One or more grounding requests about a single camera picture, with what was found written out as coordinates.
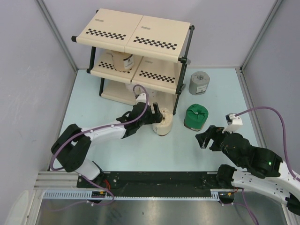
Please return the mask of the cream paper roll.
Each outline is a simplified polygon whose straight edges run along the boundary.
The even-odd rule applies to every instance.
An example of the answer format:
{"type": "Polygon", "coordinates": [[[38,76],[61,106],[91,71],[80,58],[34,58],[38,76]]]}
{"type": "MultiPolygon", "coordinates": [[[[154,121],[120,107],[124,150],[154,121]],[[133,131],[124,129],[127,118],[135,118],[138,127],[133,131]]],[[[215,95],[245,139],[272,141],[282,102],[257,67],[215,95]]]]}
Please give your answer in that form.
{"type": "Polygon", "coordinates": [[[162,108],[161,113],[163,115],[160,123],[152,124],[152,129],[158,136],[165,136],[170,133],[173,126],[173,113],[167,108],[162,108]]]}

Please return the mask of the white flowered paper roll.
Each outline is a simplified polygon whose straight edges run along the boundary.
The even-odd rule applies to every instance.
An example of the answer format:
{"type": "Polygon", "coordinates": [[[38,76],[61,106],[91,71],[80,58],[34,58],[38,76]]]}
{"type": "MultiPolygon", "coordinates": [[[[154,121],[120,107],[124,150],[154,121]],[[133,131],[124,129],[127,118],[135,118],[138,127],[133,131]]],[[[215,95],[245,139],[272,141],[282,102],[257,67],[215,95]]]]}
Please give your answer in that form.
{"type": "Polygon", "coordinates": [[[157,99],[159,97],[160,92],[153,90],[149,92],[150,99],[157,99]]]}

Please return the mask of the brown paper roll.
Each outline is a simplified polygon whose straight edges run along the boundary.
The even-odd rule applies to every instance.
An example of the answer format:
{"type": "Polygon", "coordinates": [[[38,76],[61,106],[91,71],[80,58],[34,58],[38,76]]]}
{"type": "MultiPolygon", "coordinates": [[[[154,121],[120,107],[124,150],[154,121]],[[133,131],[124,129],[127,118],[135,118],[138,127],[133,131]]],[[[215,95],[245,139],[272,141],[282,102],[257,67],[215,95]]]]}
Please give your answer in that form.
{"type": "Polygon", "coordinates": [[[111,51],[113,66],[118,71],[128,71],[134,64],[134,56],[125,52],[111,51]]]}

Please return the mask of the white dotted paper roll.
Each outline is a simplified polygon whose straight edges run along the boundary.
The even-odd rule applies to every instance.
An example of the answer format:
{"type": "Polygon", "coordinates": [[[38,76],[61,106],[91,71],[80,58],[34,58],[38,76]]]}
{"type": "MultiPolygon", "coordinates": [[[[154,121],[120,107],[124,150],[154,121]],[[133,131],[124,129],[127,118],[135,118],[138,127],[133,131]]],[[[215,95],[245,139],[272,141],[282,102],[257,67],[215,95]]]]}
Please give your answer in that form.
{"type": "Polygon", "coordinates": [[[133,91],[133,89],[134,89],[134,85],[133,85],[133,84],[125,84],[125,87],[126,87],[126,89],[127,89],[129,92],[131,92],[131,93],[134,92],[134,91],[133,91]]]}

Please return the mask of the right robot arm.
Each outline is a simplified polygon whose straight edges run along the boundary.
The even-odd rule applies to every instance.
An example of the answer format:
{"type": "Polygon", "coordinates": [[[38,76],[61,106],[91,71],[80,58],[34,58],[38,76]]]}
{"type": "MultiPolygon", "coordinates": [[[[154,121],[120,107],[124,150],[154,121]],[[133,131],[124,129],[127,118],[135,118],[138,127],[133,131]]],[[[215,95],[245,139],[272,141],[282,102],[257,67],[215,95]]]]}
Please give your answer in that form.
{"type": "Polygon", "coordinates": [[[221,188],[237,187],[270,197],[296,215],[300,213],[300,186],[287,163],[273,151],[256,147],[239,133],[229,133],[214,125],[196,134],[200,148],[225,154],[235,166],[222,164],[216,182],[221,188]]]}

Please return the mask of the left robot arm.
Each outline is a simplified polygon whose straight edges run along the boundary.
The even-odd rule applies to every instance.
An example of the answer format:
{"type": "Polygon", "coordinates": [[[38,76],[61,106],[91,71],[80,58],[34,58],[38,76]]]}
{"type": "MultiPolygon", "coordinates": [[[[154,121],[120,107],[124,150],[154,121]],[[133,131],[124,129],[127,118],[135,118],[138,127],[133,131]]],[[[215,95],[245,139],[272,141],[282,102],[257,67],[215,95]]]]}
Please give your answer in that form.
{"type": "Polygon", "coordinates": [[[83,129],[76,124],[71,124],[51,147],[53,157],[61,165],[59,168],[52,167],[52,170],[76,172],[87,178],[87,182],[97,188],[103,184],[104,178],[101,168],[87,159],[90,147],[100,142],[127,138],[135,134],[141,126],[157,124],[162,119],[163,114],[157,103],[150,106],[139,102],[131,111],[107,125],[83,129]]]}

